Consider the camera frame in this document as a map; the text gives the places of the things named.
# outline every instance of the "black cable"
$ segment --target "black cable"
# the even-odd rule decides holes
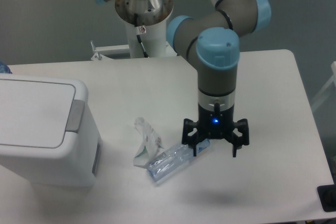
[[[138,26],[138,14],[134,14],[134,27],[137,27]],[[142,39],[141,39],[141,36],[140,36],[140,34],[137,34],[136,35],[136,38],[138,39],[138,42],[139,42],[139,44],[140,44],[140,46],[141,46],[141,49],[142,49],[142,53],[143,53],[143,56],[144,56],[144,58],[149,58],[149,55],[147,54],[147,52],[146,52],[146,49],[145,49],[145,46],[143,45],[143,43],[142,43]]]

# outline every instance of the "gray floor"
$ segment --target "gray floor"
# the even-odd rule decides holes
[[[291,50],[310,100],[332,75],[330,64],[336,61],[336,0],[269,1],[270,25],[242,38],[241,50]],[[90,40],[96,46],[127,43],[114,2],[0,0],[0,10],[0,60],[9,65],[89,60]],[[209,0],[174,0],[173,16],[198,18],[212,10]],[[336,96],[315,114],[328,156],[336,155],[335,116]]]

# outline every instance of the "white plastic container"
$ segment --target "white plastic container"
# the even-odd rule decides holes
[[[0,74],[0,90],[0,165],[33,183],[93,185],[101,139],[85,84]]]

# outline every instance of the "white table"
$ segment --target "white table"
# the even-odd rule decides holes
[[[238,67],[235,120],[250,145],[232,158],[211,141],[191,165],[159,184],[132,159],[143,116],[165,147],[197,120],[196,71],[180,57],[11,66],[13,73],[77,78],[103,139],[91,189],[31,185],[0,167],[0,223],[271,223],[336,217],[317,187],[332,184],[300,74],[287,50],[246,52]]]

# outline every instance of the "black object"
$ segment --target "black object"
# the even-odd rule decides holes
[[[317,192],[325,212],[336,211],[336,185],[319,186]]]
[[[205,139],[225,139],[232,143],[232,155],[236,157],[237,150],[243,145],[249,145],[249,131],[247,119],[238,122],[233,121],[234,106],[226,111],[219,110],[219,104],[214,104],[214,111],[208,111],[198,105],[198,121],[184,119],[182,144],[187,144],[194,150],[196,156],[196,145]],[[241,136],[237,136],[233,131],[238,129]]]

